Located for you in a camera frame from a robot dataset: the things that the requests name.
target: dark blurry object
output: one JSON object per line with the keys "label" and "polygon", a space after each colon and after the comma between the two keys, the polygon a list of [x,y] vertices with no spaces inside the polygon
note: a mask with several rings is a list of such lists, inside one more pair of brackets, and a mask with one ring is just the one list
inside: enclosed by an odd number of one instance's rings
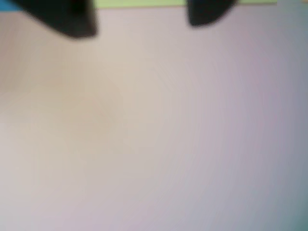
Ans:
{"label": "dark blurry object", "polygon": [[192,26],[207,26],[223,17],[237,0],[187,0]]}
{"label": "dark blurry object", "polygon": [[[71,38],[93,37],[97,21],[93,0],[12,0],[33,17]],[[187,0],[192,26],[209,25],[221,18],[236,0]]]}
{"label": "dark blurry object", "polygon": [[13,0],[44,24],[72,38],[93,37],[97,22],[93,0]]}

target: paper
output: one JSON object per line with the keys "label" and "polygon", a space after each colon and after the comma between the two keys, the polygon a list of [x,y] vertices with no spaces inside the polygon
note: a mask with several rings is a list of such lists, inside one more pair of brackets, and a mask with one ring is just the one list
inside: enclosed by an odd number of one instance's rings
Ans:
{"label": "paper", "polygon": [[[277,0],[240,0],[243,4],[277,3]],[[186,0],[96,0],[97,8],[182,6]],[[0,11],[19,10],[10,0],[0,0]]]}

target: black object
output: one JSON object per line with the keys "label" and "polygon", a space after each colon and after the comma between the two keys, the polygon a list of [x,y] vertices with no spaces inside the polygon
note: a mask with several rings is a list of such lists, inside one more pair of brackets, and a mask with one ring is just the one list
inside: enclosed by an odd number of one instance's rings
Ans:
{"label": "black object", "polygon": [[93,37],[97,23],[93,0],[13,0],[49,27],[72,38]]}
{"label": "black object", "polygon": [[[12,0],[54,30],[72,38],[93,37],[97,22],[93,0]],[[192,26],[209,25],[221,18],[236,0],[187,0]]]}
{"label": "black object", "polygon": [[187,0],[192,26],[207,26],[223,17],[237,0]]}

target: green strip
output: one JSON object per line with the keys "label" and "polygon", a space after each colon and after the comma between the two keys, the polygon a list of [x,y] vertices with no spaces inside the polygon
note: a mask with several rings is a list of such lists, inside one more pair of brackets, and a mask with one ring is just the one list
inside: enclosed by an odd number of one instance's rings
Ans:
{"label": "green strip", "polygon": [[[277,3],[277,0],[240,0],[241,4]],[[97,8],[183,6],[186,0],[96,0]]]}

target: blue corner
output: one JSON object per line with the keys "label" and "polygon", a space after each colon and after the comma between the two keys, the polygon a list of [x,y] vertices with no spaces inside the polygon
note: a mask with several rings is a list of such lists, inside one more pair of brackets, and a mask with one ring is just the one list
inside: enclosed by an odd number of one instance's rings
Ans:
{"label": "blue corner", "polygon": [[1,11],[18,11],[19,8],[15,6],[10,0],[0,0],[0,12]]}

